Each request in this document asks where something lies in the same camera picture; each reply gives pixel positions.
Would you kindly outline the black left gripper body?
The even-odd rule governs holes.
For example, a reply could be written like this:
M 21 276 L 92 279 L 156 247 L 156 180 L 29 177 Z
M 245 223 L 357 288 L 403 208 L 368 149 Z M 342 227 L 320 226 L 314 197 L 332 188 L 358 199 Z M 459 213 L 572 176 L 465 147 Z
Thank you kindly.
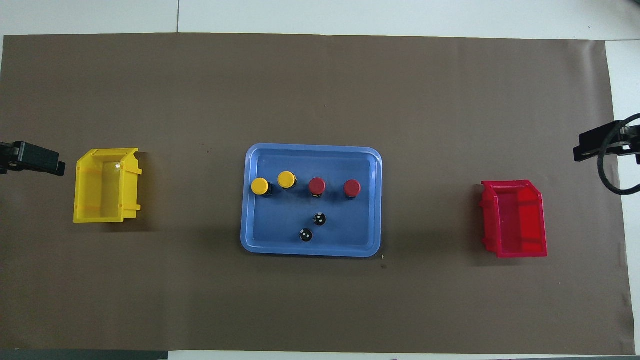
M 54 176 L 66 173 L 66 163 L 60 154 L 28 142 L 16 141 L 0 144 L 0 173 L 32 171 Z

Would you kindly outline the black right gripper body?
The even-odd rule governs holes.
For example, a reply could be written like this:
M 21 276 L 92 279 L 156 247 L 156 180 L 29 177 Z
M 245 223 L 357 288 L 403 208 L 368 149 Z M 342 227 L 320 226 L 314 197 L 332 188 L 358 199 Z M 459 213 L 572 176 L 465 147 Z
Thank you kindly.
M 595 129 L 579 134 L 578 146 L 573 148 L 573 159 L 575 162 L 582 162 L 587 159 L 597 157 L 601 150 L 605 137 L 610 134 L 621 120 L 611 121 Z M 607 146 L 606 155 L 617 155 L 626 157 L 633 155 L 637 164 L 640 164 L 640 126 L 625 125 L 612 137 Z

